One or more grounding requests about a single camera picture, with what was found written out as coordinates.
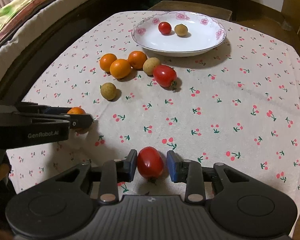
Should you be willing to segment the cherry print tablecloth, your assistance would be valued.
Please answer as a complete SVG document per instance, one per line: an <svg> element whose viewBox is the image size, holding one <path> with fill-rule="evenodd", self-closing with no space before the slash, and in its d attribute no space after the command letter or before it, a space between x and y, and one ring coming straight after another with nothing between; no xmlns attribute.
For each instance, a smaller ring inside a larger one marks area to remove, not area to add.
<svg viewBox="0 0 300 240"><path fill-rule="evenodd" d="M24 191L75 164L102 164L153 146L208 166L226 163L286 194L300 208L300 58L289 45L223 21L226 40L194 57L161 57L178 88L162 88L142 70L116 80L99 66L139 47L132 28L151 11L120 12L88 31L38 78L26 102L82 107L94 118L86 134L10 150L10 178ZM104 83L115 99L101 95Z"/></svg>

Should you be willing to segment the orange mandarin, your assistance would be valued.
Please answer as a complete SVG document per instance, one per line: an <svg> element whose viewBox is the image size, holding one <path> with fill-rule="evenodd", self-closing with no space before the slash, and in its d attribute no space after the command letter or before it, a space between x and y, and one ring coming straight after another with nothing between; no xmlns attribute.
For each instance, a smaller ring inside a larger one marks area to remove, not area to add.
<svg viewBox="0 0 300 240"><path fill-rule="evenodd" d="M125 59L117 59L110 65L110 73L116 79L127 77L132 71L132 67Z"/></svg>
<svg viewBox="0 0 300 240"><path fill-rule="evenodd" d="M85 110L80 107L72 107L68 110L67 115L71 117L71 129L77 134L85 134L88 132L89 127L87 123L90 115L88 115Z"/></svg>
<svg viewBox="0 0 300 240"><path fill-rule="evenodd" d="M110 66L116 60L117 57L114 54L112 53L104 54L99 60L100 68L104 72L110 72Z"/></svg>
<svg viewBox="0 0 300 240"><path fill-rule="evenodd" d="M134 69L142 69L147 60L147 55L142 51L133 51L129 54L127 61Z"/></svg>

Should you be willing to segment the round red cherry tomato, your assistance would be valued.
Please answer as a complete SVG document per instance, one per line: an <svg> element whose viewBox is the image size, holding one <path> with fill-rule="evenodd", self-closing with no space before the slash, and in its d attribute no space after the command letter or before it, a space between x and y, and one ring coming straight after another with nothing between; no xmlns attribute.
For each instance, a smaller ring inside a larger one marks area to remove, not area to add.
<svg viewBox="0 0 300 240"><path fill-rule="evenodd" d="M160 22L158 30L162 35L168 35L172 31L172 27L168 22Z"/></svg>

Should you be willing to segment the tan longan with stem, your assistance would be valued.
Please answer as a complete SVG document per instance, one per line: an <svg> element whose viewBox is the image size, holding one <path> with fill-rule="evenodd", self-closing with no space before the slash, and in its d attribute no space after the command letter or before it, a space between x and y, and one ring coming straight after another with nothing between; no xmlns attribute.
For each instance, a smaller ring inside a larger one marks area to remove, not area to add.
<svg viewBox="0 0 300 240"><path fill-rule="evenodd" d="M180 37L184 37L187 35L188 33L188 28L187 26L185 26L184 24L178 24L175 26L174 28L174 32L180 36Z"/></svg>

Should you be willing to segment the tan longan back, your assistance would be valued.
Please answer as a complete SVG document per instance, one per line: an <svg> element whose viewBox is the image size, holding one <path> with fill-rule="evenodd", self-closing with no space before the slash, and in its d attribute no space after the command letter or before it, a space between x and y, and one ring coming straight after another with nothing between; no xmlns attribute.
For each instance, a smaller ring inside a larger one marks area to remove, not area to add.
<svg viewBox="0 0 300 240"><path fill-rule="evenodd" d="M156 57L151 57L144 62L142 69L147 75L151 76L154 68L159 65L161 65L161 61Z"/></svg>

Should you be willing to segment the grey bed mattress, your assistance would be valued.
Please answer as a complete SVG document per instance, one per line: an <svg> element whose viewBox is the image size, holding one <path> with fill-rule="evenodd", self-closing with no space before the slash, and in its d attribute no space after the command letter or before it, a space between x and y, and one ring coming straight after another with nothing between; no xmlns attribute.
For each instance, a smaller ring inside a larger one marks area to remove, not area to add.
<svg viewBox="0 0 300 240"><path fill-rule="evenodd" d="M35 39L67 13L73 11L88 0L52 0L48 5L40 6L39 11L25 21L0 47L0 81L13 61Z"/></svg>

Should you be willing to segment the white floral ceramic plate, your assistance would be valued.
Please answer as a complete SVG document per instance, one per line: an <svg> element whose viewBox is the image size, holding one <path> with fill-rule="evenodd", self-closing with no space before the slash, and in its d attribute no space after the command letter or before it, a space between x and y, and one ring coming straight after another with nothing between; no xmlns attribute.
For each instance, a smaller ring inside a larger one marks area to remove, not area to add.
<svg viewBox="0 0 300 240"><path fill-rule="evenodd" d="M190 11L153 11L132 30L132 39L160 55L187 57L203 54L226 40L221 22Z"/></svg>

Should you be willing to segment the orange mandarin back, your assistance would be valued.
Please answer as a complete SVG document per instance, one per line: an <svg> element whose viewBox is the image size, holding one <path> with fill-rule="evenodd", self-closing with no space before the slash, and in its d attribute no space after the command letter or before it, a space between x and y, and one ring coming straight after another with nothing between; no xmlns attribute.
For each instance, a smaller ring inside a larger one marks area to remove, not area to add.
<svg viewBox="0 0 300 240"><path fill-rule="evenodd" d="M133 51L129 54L127 61L134 69L142 69L147 60L147 55L142 51Z"/></svg>

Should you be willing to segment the orange mandarin front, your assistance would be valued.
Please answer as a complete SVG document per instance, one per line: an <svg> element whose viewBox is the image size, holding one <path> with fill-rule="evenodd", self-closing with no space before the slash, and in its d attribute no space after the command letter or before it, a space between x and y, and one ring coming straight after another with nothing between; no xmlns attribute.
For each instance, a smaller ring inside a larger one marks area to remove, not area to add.
<svg viewBox="0 0 300 240"><path fill-rule="evenodd" d="M88 115L85 110L80 107L72 107L68 110L67 115L71 117L71 129L77 134L85 134L88 132L89 127L87 123L90 115Z"/></svg>

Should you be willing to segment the dark wooden stool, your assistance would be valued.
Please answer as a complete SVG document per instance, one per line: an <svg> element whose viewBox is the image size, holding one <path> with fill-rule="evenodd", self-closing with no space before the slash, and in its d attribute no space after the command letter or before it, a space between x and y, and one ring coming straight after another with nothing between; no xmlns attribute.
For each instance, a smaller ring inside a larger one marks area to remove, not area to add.
<svg viewBox="0 0 300 240"><path fill-rule="evenodd" d="M152 11L191 11L200 14L208 15L214 18L230 21L232 17L232 11L213 5L182 2L182 1L169 1L163 0L149 8Z"/></svg>

